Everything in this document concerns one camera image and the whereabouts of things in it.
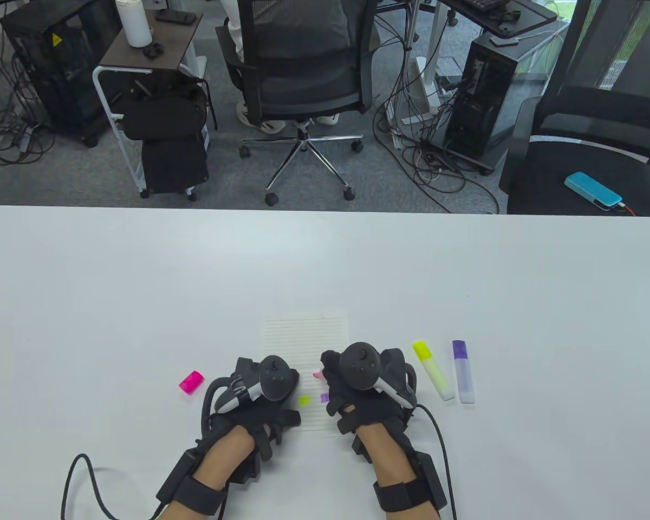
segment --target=keyboard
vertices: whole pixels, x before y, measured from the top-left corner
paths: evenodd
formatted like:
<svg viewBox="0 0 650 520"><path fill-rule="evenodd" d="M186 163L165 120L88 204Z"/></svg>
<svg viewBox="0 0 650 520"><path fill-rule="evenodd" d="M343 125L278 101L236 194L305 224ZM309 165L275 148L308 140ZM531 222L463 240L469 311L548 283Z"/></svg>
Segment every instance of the keyboard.
<svg viewBox="0 0 650 520"><path fill-rule="evenodd" d="M500 5L506 5L510 0L461 0L463 3L466 3L470 7L481 11L487 12Z"/></svg>

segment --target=yellow highlighter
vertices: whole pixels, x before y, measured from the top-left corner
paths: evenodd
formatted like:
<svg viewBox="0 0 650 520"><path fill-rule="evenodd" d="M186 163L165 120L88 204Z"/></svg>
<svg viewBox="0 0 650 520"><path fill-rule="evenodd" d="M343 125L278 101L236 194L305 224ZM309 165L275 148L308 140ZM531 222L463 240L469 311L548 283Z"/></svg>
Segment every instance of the yellow highlighter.
<svg viewBox="0 0 650 520"><path fill-rule="evenodd" d="M436 391L438 392L439 396L441 396L441 399L444 401L450 401L453 399L454 390L448 384L448 380L443 375L443 372L441 372L441 369L439 369L439 367L433 361L433 354L431 354L431 350L429 350L426 342L417 341L412 345L412 347L414 347L414 352L416 352L417 356L419 356L421 365L424 367L424 370L428 374L429 379L431 379L431 383L433 383L434 387L436 387Z"/></svg>

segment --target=wrist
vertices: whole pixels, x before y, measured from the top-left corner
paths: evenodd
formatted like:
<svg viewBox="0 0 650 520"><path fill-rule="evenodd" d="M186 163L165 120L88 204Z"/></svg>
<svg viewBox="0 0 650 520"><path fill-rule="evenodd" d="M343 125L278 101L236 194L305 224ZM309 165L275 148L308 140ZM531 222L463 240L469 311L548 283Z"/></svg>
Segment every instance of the wrist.
<svg viewBox="0 0 650 520"><path fill-rule="evenodd" d="M366 447L380 487L407 483L417 478L407 454L381 423L360 426L356 434Z"/></svg>
<svg viewBox="0 0 650 520"><path fill-rule="evenodd" d="M255 441L243 426L235 426L210 448L193 478L213 490L223 490L226 481L255 449Z"/></svg>

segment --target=blue power bank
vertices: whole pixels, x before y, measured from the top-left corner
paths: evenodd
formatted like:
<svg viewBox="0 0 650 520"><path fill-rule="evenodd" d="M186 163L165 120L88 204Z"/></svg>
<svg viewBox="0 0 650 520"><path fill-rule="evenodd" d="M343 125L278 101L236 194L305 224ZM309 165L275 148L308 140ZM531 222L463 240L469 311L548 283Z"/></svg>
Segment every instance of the blue power bank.
<svg viewBox="0 0 650 520"><path fill-rule="evenodd" d="M567 176L564 184L600 210L610 210L623 200L621 195L614 193L582 171Z"/></svg>

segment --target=forearm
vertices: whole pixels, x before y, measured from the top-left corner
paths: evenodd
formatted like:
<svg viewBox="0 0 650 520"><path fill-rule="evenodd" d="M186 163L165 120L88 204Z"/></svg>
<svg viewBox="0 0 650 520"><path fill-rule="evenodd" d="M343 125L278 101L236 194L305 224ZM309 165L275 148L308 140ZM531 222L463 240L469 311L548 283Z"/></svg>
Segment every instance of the forearm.
<svg viewBox="0 0 650 520"><path fill-rule="evenodd" d="M212 446L200 463L193 478L213 490L221 491L234 470L245 460L255 443L243 426L231 432ZM159 520L205 520L206 517L181 503L172 501L161 513Z"/></svg>
<svg viewBox="0 0 650 520"><path fill-rule="evenodd" d="M380 487L407 483L417 478L404 451L392 440L384 425L361 426L356 433L366 446ZM430 501L405 511L386 513L385 516L387 520L438 520L439 518Z"/></svg>

